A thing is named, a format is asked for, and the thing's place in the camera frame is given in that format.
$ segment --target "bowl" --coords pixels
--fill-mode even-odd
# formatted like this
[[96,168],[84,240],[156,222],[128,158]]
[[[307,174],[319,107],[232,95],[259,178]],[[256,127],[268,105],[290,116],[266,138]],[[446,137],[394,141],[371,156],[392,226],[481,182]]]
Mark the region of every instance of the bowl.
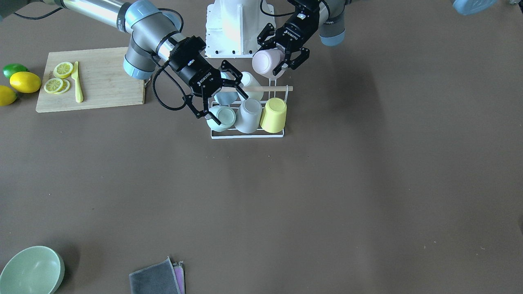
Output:
[[0,274],[0,294],[52,294],[64,277],[64,262],[52,249],[34,246],[20,251]]

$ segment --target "cutting board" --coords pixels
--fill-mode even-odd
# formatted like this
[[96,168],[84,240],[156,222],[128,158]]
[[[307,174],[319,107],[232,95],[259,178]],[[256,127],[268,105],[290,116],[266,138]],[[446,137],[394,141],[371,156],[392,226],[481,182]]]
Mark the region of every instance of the cutting board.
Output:
[[[123,56],[127,47],[51,52],[47,58],[42,88],[36,104],[37,112],[54,112],[93,109],[144,103],[144,80],[137,80],[123,70]],[[74,97],[75,82],[71,77],[71,89],[64,94],[49,94],[43,89],[53,78],[54,67],[60,62],[78,61],[80,85],[84,101],[77,103]]]

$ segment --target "cup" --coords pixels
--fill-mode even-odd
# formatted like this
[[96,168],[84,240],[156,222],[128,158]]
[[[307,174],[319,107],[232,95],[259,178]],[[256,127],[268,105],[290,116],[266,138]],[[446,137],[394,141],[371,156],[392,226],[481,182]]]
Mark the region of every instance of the cup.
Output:
[[[220,73],[222,78],[229,78],[227,73]],[[214,96],[214,100],[220,105],[230,105],[238,99],[238,92],[218,92]]]
[[275,80],[283,75],[283,70],[278,75],[273,75],[272,70],[281,62],[285,54],[279,49],[260,50],[253,56],[253,70],[258,74]]
[[271,98],[261,113],[260,126],[268,133],[278,133],[285,127],[287,104],[280,98]]
[[[242,84],[244,87],[260,87],[260,83],[254,78],[250,72],[242,72]],[[260,101],[263,98],[263,92],[246,92],[249,98]]]
[[236,113],[234,113],[234,110],[229,106],[216,105],[211,107],[209,111],[212,112],[212,114],[214,114],[214,116],[216,116],[222,123],[221,125],[218,125],[212,118],[208,119],[207,125],[209,125],[209,128],[213,131],[223,132],[226,129],[231,128],[236,121]]
[[262,117],[262,104],[253,98],[242,101],[236,112],[236,123],[234,127],[246,134],[250,134],[258,129],[260,118]]

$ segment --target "halved lemon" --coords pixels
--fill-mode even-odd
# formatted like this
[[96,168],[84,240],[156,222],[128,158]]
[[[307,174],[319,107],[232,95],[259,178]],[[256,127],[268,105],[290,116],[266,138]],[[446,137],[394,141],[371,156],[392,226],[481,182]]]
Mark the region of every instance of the halved lemon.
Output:
[[71,62],[59,63],[53,71],[53,75],[58,78],[66,78],[73,72],[73,64]]
[[70,88],[71,88],[71,83],[68,80],[64,79],[64,86],[62,87],[62,89],[58,90],[58,92],[56,92],[55,94],[63,94],[65,92],[67,92]]
[[54,77],[54,78],[48,80],[44,84],[43,89],[47,93],[53,94],[53,93],[61,91],[63,86],[64,86],[64,80],[62,80],[61,78]]

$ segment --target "yellow knife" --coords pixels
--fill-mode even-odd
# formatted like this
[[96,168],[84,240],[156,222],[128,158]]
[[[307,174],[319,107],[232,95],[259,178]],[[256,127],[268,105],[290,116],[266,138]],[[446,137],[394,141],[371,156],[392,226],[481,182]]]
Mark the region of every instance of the yellow knife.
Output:
[[82,88],[80,87],[80,78],[78,76],[78,61],[73,64],[73,72],[71,77],[74,80],[74,97],[76,102],[80,103],[84,100],[84,94],[82,93]]

